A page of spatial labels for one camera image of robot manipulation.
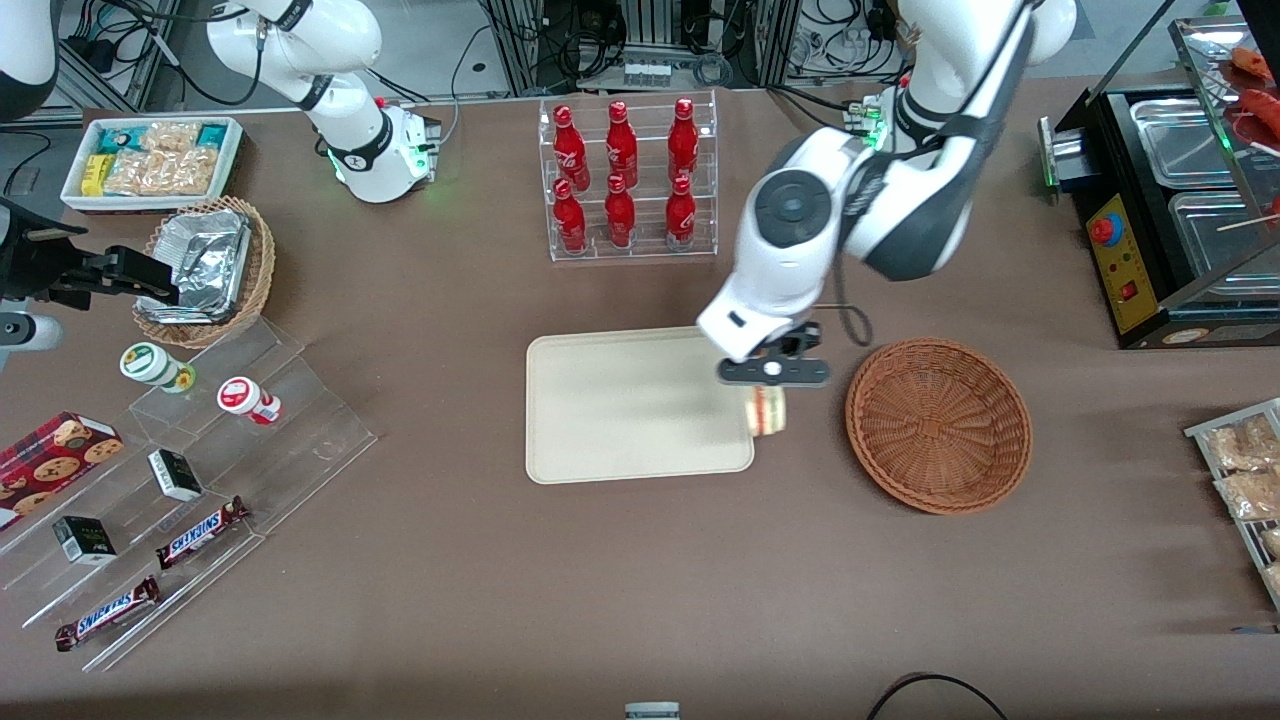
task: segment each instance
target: white robotic arm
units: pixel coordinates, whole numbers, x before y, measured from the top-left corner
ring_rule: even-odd
[[[891,281],[951,259],[1023,68],[1056,53],[1075,22],[1074,0],[902,0],[901,10],[920,44],[908,88],[879,97],[882,142],[819,129],[785,147],[748,196],[733,272],[698,318],[727,356],[723,382],[827,382],[804,351],[820,341],[809,315],[841,251]]]
[[[358,0],[243,0],[214,15],[209,44],[228,68],[261,82],[306,111],[352,195],[387,202],[434,177],[439,123],[379,108],[356,70],[372,67],[381,31]]]
[[[38,0],[0,0],[0,122],[24,118],[58,79],[52,8]]]
[[[136,8],[120,5],[146,24]],[[60,0],[0,0],[0,122],[36,111],[58,74],[52,17]],[[329,145],[338,179],[367,202],[394,200],[435,173],[439,123],[379,108],[353,74],[372,67],[383,36],[358,0],[225,3],[206,24],[230,69],[261,81],[305,110]],[[161,38],[169,61],[178,65]]]

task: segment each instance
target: tabletop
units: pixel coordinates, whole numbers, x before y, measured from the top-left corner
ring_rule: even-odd
[[[1274,717],[1277,641],[1226,633],[1274,612],[1180,429],[1280,395],[1276,351],[1115,348],[1074,213],[1038,192],[1034,120],[1082,87],[1023,83],[942,272],[888,283],[846,263],[877,343],[966,343],[1027,401],[1025,482],[960,518],[858,466],[841,405],[868,351],[835,318],[815,351],[835,382],[788,391],[790,427],[746,471],[525,475],[529,343],[692,324],[750,186],[814,127],[773,96],[717,92],[722,254],[644,266],[549,261],[536,101],[465,105],[439,181],[388,205],[335,182],[302,114],[241,115],[234,192],[278,252],[265,315],[381,439],[109,673],[0,612],[0,715],[585,720],[676,700],[689,720],[826,719],[936,670],[1012,717]],[[86,247],[141,249],[157,222],[68,219]],[[0,438],[140,395],[115,368],[138,340],[129,301],[93,302],[42,309],[68,338],[10,359]]]

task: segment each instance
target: brown woven basket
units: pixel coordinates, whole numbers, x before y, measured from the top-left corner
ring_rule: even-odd
[[[244,214],[253,223],[248,258],[244,259],[244,277],[241,281],[239,307],[230,320],[220,325],[161,325],[142,318],[134,310],[133,322],[142,328],[143,334],[156,342],[189,347],[192,350],[209,347],[215,340],[246,323],[253,322],[259,313],[262,311],[262,306],[266,305],[266,296],[271,291],[271,273],[275,270],[275,240],[271,238],[271,228],[266,227],[262,215],[252,205],[238,197],[219,197],[218,200],[183,208],[178,210],[178,214],[212,213],[214,210],[236,210]],[[155,250],[159,236],[160,228],[157,227],[151,233],[151,241],[147,242],[147,255],[151,255]]]
[[[877,350],[849,386],[845,428],[886,492],[938,515],[986,510],[1021,482],[1032,423],[989,360],[938,338]]]

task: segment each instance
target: acrylic display stand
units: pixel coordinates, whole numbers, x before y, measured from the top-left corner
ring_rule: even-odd
[[[204,350],[191,364],[196,386],[182,395],[154,388],[113,421],[125,448],[0,534],[0,588],[23,626],[49,637],[155,575],[163,602],[92,635],[67,653],[84,671],[105,670],[261,544],[376,439],[300,356],[302,346],[259,319]],[[246,375],[280,398],[282,418],[256,425],[218,407],[223,380]],[[161,495],[147,455],[164,447],[187,457],[204,486],[195,502]],[[160,571],[155,550],[233,496],[252,515],[193,556]],[[97,518],[118,556],[101,566],[67,561],[51,525],[63,515]]]
[[[1215,418],[1213,420],[1201,423],[1199,425],[1183,430],[1183,434],[1196,441],[1196,446],[1199,447],[1201,455],[1204,456],[1204,462],[1208,464],[1210,471],[1213,473],[1213,487],[1217,488],[1219,495],[1222,496],[1222,500],[1226,501],[1228,505],[1230,505],[1230,500],[1228,500],[1222,488],[1222,479],[1226,478],[1228,471],[1222,469],[1221,461],[1216,455],[1213,455],[1213,451],[1210,450],[1204,437],[1210,430],[1226,425],[1234,425],[1256,415],[1265,416],[1267,423],[1271,424],[1272,432],[1276,433],[1276,437],[1280,437],[1280,398],[1260,402],[1258,405],[1222,415],[1221,418]],[[1280,559],[1272,556],[1272,553],[1267,550],[1267,546],[1262,542],[1262,533],[1280,525],[1280,521],[1240,520],[1234,515],[1233,520],[1235,521],[1236,529],[1240,530],[1240,537],[1244,538],[1244,546],[1248,548],[1249,557],[1253,559],[1253,565],[1258,569],[1260,574],[1267,565],[1280,562]],[[1268,583],[1263,583],[1263,585],[1267,588],[1267,594],[1271,596],[1271,603],[1275,605],[1276,610],[1280,610],[1280,593],[1277,593],[1276,589]]]
[[[671,196],[671,178],[667,174],[667,133],[675,119],[676,100],[694,101],[694,124],[698,126],[698,168],[690,195],[698,205],[694,215],[694,240],[689,250],[667,247],[667,197]],[[631,188],[636,206],[636,237],[627,250],[609,242],[608,223],[604,217],[604,199],[608,196],[609,161],[604,137],[609,132],[609,113],[594,100],[557,97],[544,100],[539,109],[538,150],[543,164],[543,200],[547,205],[547,237],[552,260],[607,260],[631,258],[687,258],[716,255],[719,249],[719,222],[717,210],[718,168],[716,155],[716,96],[712,92],[640,94],[627,95],[627,115],[636,131],[639,145],[640,178]],[[556,196],[552,183],[559,177],[556,164],[556,123],[550,114],[557,105],[573,110],[573,124],[586,142],[586,167],[591,172],[591,186],[577,193],[586,214],[586,252],[570,255],[564,251],[556,229],[552,205]]]

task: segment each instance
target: sausage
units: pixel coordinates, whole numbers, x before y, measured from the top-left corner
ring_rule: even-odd
[[[1275,96],[1261,90],[1245,90],[1240,92],[1240,109],[1253,113],[1276,138],[1280,138],[1280,100]]]
[[[1257,50],[1240,46],[1233,47],[1231,64],[1256,78],[1275,82],[1275,78],[1271,77],[1271,68],[1267,65],[1267,59]]]

